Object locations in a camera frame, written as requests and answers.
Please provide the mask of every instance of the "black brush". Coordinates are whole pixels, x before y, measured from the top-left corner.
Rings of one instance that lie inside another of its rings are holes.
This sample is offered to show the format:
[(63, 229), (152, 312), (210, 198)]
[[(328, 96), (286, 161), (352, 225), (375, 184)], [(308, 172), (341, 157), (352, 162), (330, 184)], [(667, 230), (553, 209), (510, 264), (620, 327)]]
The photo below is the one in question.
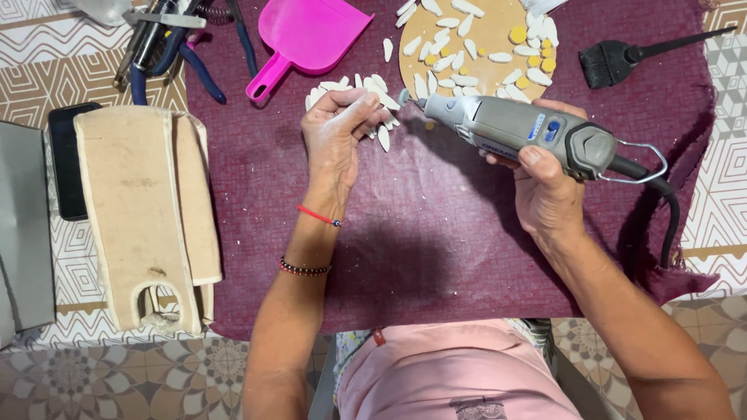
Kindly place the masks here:
[(737, 27), (731, 26), (717, 31), (690, 35), (652, 46), (630, 45), (622, 41), (602, 41), (579, 51), (578, 59), (581, 61), (586, 84), (592, 89), (601, 89), (624, 81), (644, 58), (697, 43), (716, 35), (726, 34), (734, 29)]

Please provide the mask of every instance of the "finger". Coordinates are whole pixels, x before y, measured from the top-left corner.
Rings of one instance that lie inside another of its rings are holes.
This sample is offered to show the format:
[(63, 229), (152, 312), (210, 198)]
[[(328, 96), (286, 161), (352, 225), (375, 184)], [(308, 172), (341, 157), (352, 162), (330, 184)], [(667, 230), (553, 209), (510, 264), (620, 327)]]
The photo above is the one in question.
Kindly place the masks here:
[(364, 121), (363, 123), (361, 123), (359, 126), (356, 127), (356, 129), (353, 131), (353, 137), (356, 140), (360, 140), (372, 128), (378, 126), (380, 123), (383, 123), (390, 116), (391, 114), (389, 113), (389, 111), (385, 109), (376, 110), (366, 121)]
[(368, 89), (365, 87), (349, 90), (330, 90), (319, 98), (317, 103), (311, 107), (310, 111), (316, 109), (334, 114), (335, 112), (338, 112), (340, 107), (352, 105), (366, 93), (368, 93)]
[(550, 109), (557, 109), (558, 111), (567, 112), (569, 114), (575, 115), (576, 117), (581, 117), (585, 120), (589, 119), (589, 116), (586, 114), (586, 111), (584, 111), (583, 108), (578, 108), (577, 106), (569, 105), (561, 101), (537, 98), (532, 101), (532, 105), (544, 106), (545, 108)]
[(519, 150), (518, 160), (521, 167), (540, 184), (555, 188), (565, 181), (560, 162), (546, 149), (526, 146)]
[(378, 115), (375, 114), (376, 107), (378, 106), (379, 95), (373, 92), (366, 93), (339, 113), (331, 123), (335, 124), (341, 132), (353, 133), (364, 121), (367, 121), (374, 115)]
[(505, 156), (496, 155), (495, 153), (488, 153), (488, 155), (486, 156), (486, 160), (491, 165), (499, 164), (511, 170), (514, 170), (521, 166), (517, 161), (512, 161)]

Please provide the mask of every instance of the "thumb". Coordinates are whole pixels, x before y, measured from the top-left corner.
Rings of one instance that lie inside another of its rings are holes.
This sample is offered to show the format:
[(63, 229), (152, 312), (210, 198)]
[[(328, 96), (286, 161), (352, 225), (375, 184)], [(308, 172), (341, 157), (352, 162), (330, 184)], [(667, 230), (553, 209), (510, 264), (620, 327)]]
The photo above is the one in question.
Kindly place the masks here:
[(518, 160), (524, 170), (540, 184), (555, 187), (564, 180), (560, 162), (546, 149), (526, 146), (519, 150)]
[(378, 106), (379, 96), (373, 92), (366, 93), (335, 117), (335, 124), (343, 132), (352, 133), (356, 127), (368, 120)]

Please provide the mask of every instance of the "pink dustpan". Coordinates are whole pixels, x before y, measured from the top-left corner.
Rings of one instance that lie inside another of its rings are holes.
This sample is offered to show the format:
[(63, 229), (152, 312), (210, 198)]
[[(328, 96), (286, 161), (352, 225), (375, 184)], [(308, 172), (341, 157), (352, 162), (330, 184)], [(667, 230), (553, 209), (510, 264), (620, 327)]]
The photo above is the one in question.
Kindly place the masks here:
[(275, 54), (247, 95), (264, 100), (291, 66), (312, 75), (331, 70), (373, 18), (342, 0), (270, 0), (258, 28)]

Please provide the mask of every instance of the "dustpan handle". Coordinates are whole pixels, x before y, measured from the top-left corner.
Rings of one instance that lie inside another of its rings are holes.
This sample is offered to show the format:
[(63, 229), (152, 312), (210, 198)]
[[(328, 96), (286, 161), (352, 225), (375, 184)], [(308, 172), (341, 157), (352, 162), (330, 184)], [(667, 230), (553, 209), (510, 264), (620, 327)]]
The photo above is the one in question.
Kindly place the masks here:
[(247, 96), (254, 102), (265, 100), (290, 68), (291, 62), (276, 52), (247, 86)]

